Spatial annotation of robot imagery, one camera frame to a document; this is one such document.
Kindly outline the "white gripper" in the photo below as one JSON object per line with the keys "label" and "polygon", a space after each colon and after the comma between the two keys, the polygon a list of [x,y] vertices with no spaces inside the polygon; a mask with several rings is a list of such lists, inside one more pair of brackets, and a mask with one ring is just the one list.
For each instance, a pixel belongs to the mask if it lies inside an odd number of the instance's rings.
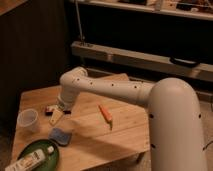
{"label": "white gripper", "polygon": [[[75,100],[63,100],[61,96],[57,97],[57,105],[63,111],[71,111],[75,104]],[[52,113],[49,123],[54,126],[63,116],[63,112],[60,109],[55,109]]]}

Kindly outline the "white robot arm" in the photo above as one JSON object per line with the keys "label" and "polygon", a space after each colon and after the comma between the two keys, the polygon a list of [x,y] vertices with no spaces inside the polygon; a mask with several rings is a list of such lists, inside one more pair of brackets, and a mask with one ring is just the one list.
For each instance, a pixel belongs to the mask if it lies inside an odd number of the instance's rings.
{"label": "white robot arm", "polygon": [[91,78],[83,67],[60,77],[57,107],[70,110],[81,92],[109,97],[148,110],[152,171],[208,171],[200,103],[178,78],[156,83]]}

